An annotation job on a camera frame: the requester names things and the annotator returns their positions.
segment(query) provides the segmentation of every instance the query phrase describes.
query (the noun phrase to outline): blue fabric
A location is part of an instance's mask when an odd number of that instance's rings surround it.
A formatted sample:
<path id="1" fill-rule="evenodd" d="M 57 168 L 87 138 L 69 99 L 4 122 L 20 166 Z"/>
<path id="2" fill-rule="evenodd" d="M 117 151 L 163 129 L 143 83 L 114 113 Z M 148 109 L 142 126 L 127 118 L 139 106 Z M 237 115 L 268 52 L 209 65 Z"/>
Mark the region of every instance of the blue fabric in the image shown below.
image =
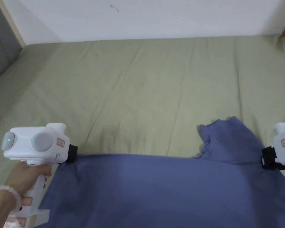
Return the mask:
<path id="1" fill-rule="evenodd" d="M 236 117 L 200 131 L 197 159 L 93 155 L 59 165 L 40 227 L 285 227 L 285 177 L 262 169 L 252 132 Z"/>

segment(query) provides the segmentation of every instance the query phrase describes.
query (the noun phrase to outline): white wall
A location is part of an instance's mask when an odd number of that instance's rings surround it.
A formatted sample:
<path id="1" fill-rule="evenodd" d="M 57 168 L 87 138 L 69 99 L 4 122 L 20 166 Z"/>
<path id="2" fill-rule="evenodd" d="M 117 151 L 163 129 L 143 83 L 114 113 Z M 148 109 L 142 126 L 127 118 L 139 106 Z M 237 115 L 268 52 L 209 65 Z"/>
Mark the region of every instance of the white wall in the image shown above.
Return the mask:
<path id="1" fill-rule="evenodd" d="M 285 27 L 285 0 L 4 0 L 4 3 L 27 45 L 280 34 Z"/>

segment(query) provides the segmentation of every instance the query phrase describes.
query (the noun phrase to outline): handle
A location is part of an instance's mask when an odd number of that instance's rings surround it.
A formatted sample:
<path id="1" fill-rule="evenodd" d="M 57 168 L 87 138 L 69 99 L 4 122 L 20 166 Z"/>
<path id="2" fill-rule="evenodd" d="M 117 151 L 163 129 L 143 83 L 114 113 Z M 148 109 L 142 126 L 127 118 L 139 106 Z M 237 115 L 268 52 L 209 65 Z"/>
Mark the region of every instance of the handle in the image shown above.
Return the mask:
<path id="1" fill-rule="evenodd" d="M 29 160 L 27 161 L 28 165 L 42 165 L 44 164 L 43 160 Z M 34 185 L 31 187 L 30 190 L 24 195 L 22 200 L 22 206 L 17 215 L 21 216 L 29 216 L 32 213 L 35 213 L 38 210 L 42 199 L 42 191 L 43 185 L 45 182 L 45 176 L 40 175 Z"/>

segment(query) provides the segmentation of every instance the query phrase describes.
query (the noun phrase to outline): gray headboard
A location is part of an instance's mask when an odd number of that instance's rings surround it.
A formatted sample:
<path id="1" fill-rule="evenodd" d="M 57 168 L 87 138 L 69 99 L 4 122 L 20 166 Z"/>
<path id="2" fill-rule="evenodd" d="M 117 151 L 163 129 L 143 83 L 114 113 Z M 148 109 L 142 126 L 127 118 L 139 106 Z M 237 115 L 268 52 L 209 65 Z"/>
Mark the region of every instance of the gray headboard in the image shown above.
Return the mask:
<path id="1" fill-rule="evenodd" d="M 22 47 L 0 9 L 0 75 L 15 61 Z"/>

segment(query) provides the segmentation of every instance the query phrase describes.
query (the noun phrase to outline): mattress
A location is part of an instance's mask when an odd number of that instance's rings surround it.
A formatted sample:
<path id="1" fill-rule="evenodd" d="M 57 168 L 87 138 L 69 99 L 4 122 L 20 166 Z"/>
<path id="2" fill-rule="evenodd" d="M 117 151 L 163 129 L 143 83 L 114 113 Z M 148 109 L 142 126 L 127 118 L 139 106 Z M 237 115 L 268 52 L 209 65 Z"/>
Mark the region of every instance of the mattress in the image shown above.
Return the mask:
<path id="1" fill-rule="evenodd" d="M 30 45 L 0 77 L 0 147 L 12 127 L 62 122 L 80 154 L 193 157 L 197 126 L 233 115 L 271 144 L 285 122 L 283 37 Z M 0 184 L 14 163 L 0 149 Z"/>

